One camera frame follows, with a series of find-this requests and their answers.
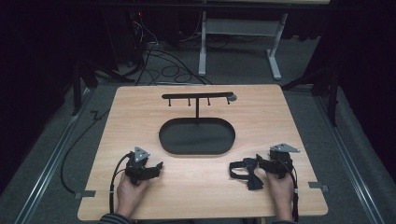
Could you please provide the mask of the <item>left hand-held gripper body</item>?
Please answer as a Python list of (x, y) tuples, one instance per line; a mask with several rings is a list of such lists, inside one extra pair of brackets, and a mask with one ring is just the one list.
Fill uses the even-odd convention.
[(148, 159), (149, 153), (141, 147), (135, 147), (134, 151), (130, 152), (125, 174), (130, 178), (133, 185), (138, 185), (139, 181), (149, 178), (149, 171), (146, 168)]

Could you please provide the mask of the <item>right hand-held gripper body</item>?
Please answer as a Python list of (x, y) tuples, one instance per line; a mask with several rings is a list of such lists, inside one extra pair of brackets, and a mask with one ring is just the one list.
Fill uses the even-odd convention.
[(270, 147), (270, 173), (278, 175), (279, 178), (284, 178), (286, 174), (294, 169), (290, 154), (300, 152), (300, 149), (286, 143)]

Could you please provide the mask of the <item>person's left hand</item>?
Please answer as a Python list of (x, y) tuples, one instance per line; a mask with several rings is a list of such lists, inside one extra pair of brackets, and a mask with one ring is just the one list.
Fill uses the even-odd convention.
[(148, 180), (134, 185), (126, 174), (122, 174), (117, 187), (118, 208), (116, 213), (123, 217), (130, 218), (145, 195), (149, 185)]

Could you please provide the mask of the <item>person's right hand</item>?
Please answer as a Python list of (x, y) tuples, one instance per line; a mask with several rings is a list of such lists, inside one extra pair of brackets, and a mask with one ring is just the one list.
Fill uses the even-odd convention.
[(292, 199), (293, 181), (289, 174), (279, 178), (275, 174), (266, 173), (270, 194), (274, 202), (276, 218), (280, 221), (293, 221)]

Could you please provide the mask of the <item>grey tape strip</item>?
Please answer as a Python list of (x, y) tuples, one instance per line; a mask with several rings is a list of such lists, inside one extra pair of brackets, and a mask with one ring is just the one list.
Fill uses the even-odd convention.
[(82, 192), (76, 192), (74, 194), (74, 199), (82, 199), (82, 198), (93, 198), (95, 196), (96, 190), (84, 190)]
[(330, 189), (328, 185), (323, 185), (321, 182), (308, 182), (311, 189), (320, 189), (322, 192), (328, 192)]

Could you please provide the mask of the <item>black hook rack with tray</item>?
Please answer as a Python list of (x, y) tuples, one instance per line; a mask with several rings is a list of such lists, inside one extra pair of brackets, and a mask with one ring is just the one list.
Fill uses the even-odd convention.
[(220, 155), (229, 151), (235, 140), (233, 125), (221, 118), (204, 118), (200, 116), (200, 100), (206, 99), (210, 105), (211, 98), (225, 98), (227, 104), (237, 97), (231, 91), (207, 93), (168, 93), (163, 99), (195, 100), (193, 118), (175, 118), (166, 121), (159, 131), (160, 143), (165, 151), (175, 155)]

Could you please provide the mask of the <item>black metal stand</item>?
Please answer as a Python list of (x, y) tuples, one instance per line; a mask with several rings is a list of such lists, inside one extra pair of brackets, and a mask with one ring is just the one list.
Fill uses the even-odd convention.
[(332, 124), (336, 126), (335, 110), (337, 105), (338, 72), (334, 65), (325, 65), (315, 71), (294, 79), (290, 83), (281, 86), (283, 91), (288, 91), (299, 85), (312, 84), (313, 96), (328, 96), (327, 116)]
[(73, 79), (73, 93), (74, 93), (74, 111), (73, 116), (76, 116), (82, 108), (82, 92), (81, 82), (84, 82), (88, 88), (96, 88), (98, 86), (98, 80), (96, 78), (96, 71), (103, 72), (116, 80), (126, 83), (134, 83), (134, 79), (129, 79), (117, 74), (116, 72), (104, 68), (103, 66), (94, 63), (89, 60), (78, 60), (72, 68), (72, 79)]

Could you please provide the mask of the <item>metal floor rail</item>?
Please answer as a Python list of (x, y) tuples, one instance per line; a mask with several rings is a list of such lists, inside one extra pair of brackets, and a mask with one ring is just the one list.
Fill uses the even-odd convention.
[(57, 144), (55, 145), (52, 153), (46, 162), (46, 165), (38, 177), (35, 185), (29, 194), (28, 199), (23, 205), (19, 215), (17, 216), (14, 224), (29, 224), (33, 213), (35, 212), (38, 204), (40, 203), (54, 173), (59, 166), (62, 156), (65, 153), (65, 146), (70, 139), (72, 132), (75, 129), (75, 126), (78, 122), (80, 114), (86, 104), (91, 100), (94, 89), (86, 88), (82, 93), (82, 103), (80, 109), (77, 110), (75, 115), (72, 115), (69, 121), (67, 122), (64, 130), (62, 132), (61, 137), (59, 138)]
[(363, 180), (357, 165), (353, 161), (341, 134), (339, 133), (338, 129), (332, 125), (331, 120), (328, 118), (328, 111), (324, 103), (324, 100), (321, 97), (315, 97), (314, 101), (318, 107), (318, 110), (320, 111), (321, 116), (324, 118), (330, 130), (332, 139), (336, 144), (336, 148), (339, 153), (341, 163), (344, 166), (346, 174), (352, 184), (353, 189), (355, 190), (355, 193), (359, 198), (361, 206), (366, 216), (368, 217), (370, 223), (385, 224), (385, 220), (382, 217), (378, 209), (378, 206), (374, 201), (373, 195), (368, 189), (365, 181)]

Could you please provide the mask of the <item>white metal desk frame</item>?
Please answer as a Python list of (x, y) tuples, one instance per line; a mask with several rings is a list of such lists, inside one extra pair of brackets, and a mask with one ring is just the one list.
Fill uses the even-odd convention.
[(237, 19), (212, 19), (201, 13), (201, 47), (199, 53), (198, 75), (206, 73), (206, 36), (207, 35), (249, 35), (271, 36), (274, 44), (265, 51), (274, 80), (280, 80), (281, 74), (276, 61), (276, 51), (283, 34), (288, 14), (282, 14), (279, 19), (271, 21), (253, 21)]

